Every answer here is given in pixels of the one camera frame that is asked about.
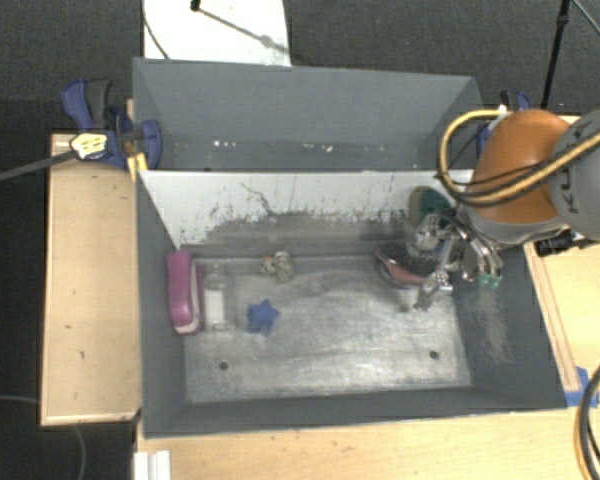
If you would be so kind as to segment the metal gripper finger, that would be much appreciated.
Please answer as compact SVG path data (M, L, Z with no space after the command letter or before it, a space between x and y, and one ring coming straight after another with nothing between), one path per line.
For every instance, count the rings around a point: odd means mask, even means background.
M452 291L450 274L446 270L436 270L420 285L414 307L428 311L441 298L450 296Z
M439 254L447 239L446 224L439 212L429 213L416 227L412 245L420 254Z

